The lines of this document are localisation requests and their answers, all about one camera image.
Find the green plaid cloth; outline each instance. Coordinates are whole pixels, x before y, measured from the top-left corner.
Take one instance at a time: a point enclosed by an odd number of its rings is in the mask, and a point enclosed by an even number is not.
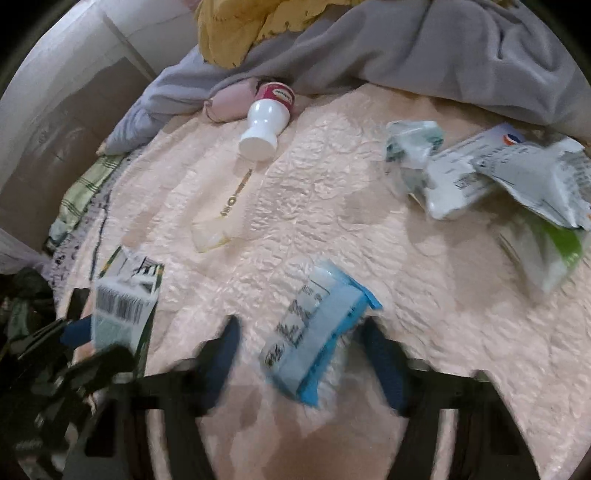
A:
[[[94,165],[86,170],[84,175],[68,189],[61,200],[56,221],[53,222],[49,231],[49,238],[46,242],[48,250],[55,250],[66,235],[78,225],[91,198],[120,165],[123,158],[124,155],[99,157]]]

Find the barcode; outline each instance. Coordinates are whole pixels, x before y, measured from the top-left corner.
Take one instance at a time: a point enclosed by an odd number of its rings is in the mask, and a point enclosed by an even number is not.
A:
[[[137,297],[124,295],[108,288],[99,287],[96,308],[127,322],[139,323],[146,302]]]

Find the bottle cap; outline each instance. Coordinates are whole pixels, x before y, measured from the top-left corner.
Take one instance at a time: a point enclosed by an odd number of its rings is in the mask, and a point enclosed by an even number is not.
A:
[[[254,126],[241,136],[238,150],[243,157],[249,160],[267,160],[277,150],[277,137],[266,128]]]

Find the white bottle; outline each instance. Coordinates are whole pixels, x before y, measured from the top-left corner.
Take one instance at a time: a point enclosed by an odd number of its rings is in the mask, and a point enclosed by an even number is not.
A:
[[[291,118],[294,92],[284,83],[261,86],[248,111],[248,130],[240,138],[240,154],[252,161],[271,158],[277,150],[277,136]]]

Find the bedsheet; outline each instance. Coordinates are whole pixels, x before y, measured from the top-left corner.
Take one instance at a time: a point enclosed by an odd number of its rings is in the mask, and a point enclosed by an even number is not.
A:
[[[488,370],[514,412],[544,480],[567,479],[591,445],[589,259],[534,304],[496,243],[515,204],[500,195],[454,222],[429,222],[381,181],[381,126],[433,119],[450,146],[503,119],[476,107],[365,85],[311,103],[280,137],[276,160],[237,156],[244,121],[177,117],[113,188],[99,262],[120,243],[166,264],[147,373],[212,338],[226,314],[243,341],[220,406],[202,433],[221,480],[386,477],[405,421],[389,411],[361,350],[345,337],[320,385],[320,408],[282,397],[257,361],[313,262],[330,258],[375,293],[381,322],[411,356],[469,375]],[[195,229],[219,214],[248,170],[236,238],[197,253]],[[101,219],[80,248],[68,288],[87,286]],[[64,299],[61,310],[67,305]],[[446,477],[446,412],[434,479]],[[159,478],[165,440],[151,417]]]

